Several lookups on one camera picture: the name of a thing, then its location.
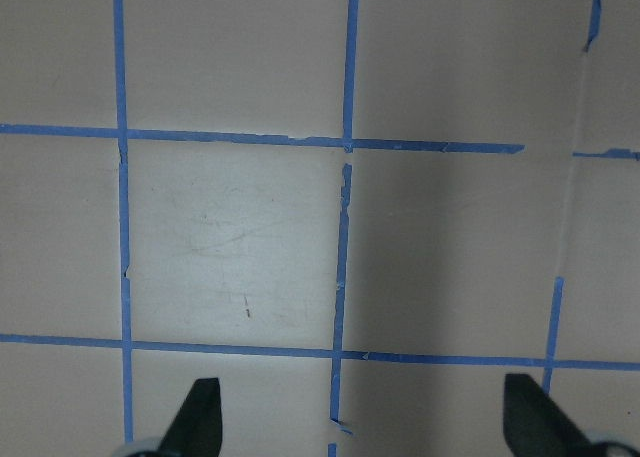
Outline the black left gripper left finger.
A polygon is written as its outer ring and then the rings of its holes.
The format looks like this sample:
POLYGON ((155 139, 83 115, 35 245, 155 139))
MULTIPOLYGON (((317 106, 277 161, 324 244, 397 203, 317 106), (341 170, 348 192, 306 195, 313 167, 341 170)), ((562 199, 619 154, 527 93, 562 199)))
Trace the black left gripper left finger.
POLYGON ((220 454, 223 442, 218 378, 197 379, 158 446, 160 456, 220 454))

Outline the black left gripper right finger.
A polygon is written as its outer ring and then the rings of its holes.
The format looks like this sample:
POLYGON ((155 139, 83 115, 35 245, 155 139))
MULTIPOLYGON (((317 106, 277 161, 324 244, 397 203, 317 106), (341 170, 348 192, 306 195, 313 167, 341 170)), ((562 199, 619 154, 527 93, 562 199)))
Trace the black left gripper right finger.
POLYGON ((503 388, 503 436, 514 456, 606 456, 528 374, 509 373, 503 388))

